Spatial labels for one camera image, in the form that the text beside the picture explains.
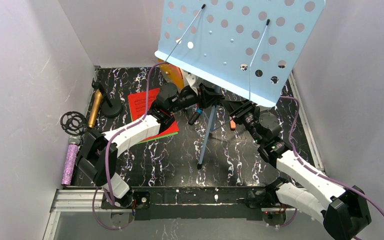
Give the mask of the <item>green sheet music page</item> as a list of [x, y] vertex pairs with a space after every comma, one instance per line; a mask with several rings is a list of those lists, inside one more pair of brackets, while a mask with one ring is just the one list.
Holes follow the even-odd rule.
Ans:
[[[143, 115], [144, 115], [143, 113], [131, 113], [131, 121], [133, 122], [137, 119], [140, 119], [143, 117]], [[170, 137], [170, 136], [176, 135], [178, 132], [179, 132], [178, 123], [176, 120], [174, 120], [174, 122], [171, 124], [171, 126], [168, 129], [166, 129], [162, 133], [159, 133], [158, 135], [148, 137], [142, 140], [140, 143], [146, 143], [149, 141], [158, 140], [165, 137]]]

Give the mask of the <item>purple glitter microphone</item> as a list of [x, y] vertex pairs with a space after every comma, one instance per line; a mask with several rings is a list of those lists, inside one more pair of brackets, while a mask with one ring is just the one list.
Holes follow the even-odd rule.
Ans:
[[69, 138], [61, 180], [61, 185], [63, 186], [69, 186], [71, 184], [80, 143], [81, 139], [78, 136], [71, 136]]

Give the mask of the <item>light blue music stand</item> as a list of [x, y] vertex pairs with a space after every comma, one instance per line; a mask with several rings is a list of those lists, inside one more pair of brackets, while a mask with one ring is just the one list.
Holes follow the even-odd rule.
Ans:
[[271, 108], [325, 6], [324, 0], [166, 0], [155, 56]]

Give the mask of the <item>red sheet music page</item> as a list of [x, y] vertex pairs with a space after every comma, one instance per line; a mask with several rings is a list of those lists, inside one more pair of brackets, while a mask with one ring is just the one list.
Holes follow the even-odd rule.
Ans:
[[[154, 88], [149, 90], [148, 98], [149, 98], [149, 105], [156, 99], [157, 94], [160, 92], [159, 88]], [[146, 92], [138, 92], [133, 93], [128, 96], [128, 105], [130, 114], [144, 114], [145, 113], [145, 97]]]

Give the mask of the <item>black shock-mount tripod stand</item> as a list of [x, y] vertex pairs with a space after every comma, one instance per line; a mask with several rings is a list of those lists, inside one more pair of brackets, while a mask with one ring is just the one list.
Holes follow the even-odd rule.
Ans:
[[78, 111], [68, 111], [64, 113], [59, 124], [62, 130], [70, 136], [81, 136], [87, 128], [86, 117]]

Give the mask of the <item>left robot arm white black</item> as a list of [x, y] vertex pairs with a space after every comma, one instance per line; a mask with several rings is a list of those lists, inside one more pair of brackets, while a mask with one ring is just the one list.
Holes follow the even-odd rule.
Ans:
[[146, 112], [135, 121], [103, 133], [95, 129], [85, 132], [76, 166], [97, 187], [106, 191], [111, 205], [129, 205], [131, 189], [116, 173], [118, 157], [139, 142], [166, 131], [175, 121], [175, 112], [194, 105], [206, 109], [223, 99], [220, 91], [202, 83], [197, 90], [191, 86], [178, 90], [174, 83], [165, 83], [155, 100], [146, 104]]

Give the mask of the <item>gold microphone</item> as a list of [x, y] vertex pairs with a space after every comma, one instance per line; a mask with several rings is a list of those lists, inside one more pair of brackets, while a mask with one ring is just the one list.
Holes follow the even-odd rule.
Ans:
[[93, 104], [92, 104], [92, 109], [90, 111], [90, 116], [88, 120], [88, 128], [93, 129], [96, 125], [96, 120], [99, 114], [100, 106], [103, 101], [103, 95], [100, 92], [100, 90], [96, 90], [94, 93], [94, 99], [93, 99]]

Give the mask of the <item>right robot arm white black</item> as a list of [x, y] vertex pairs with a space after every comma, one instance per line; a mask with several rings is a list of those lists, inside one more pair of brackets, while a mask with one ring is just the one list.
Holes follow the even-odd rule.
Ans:
[[278, 118], [249, 100], [223, 100], [229, 117], [243, 125], [259, 145], [260, 157], [277, 170], [300, 184], [279, 177], [266, 186], [266, 199], [271, 204], [286, 204], [301, 210], [320, 222], [335, 240], [350, 240], [371, 222], [363, 191], [346, 188], [327, 179], [327, 176], [294, 153], [290, 143], [282, 139]]

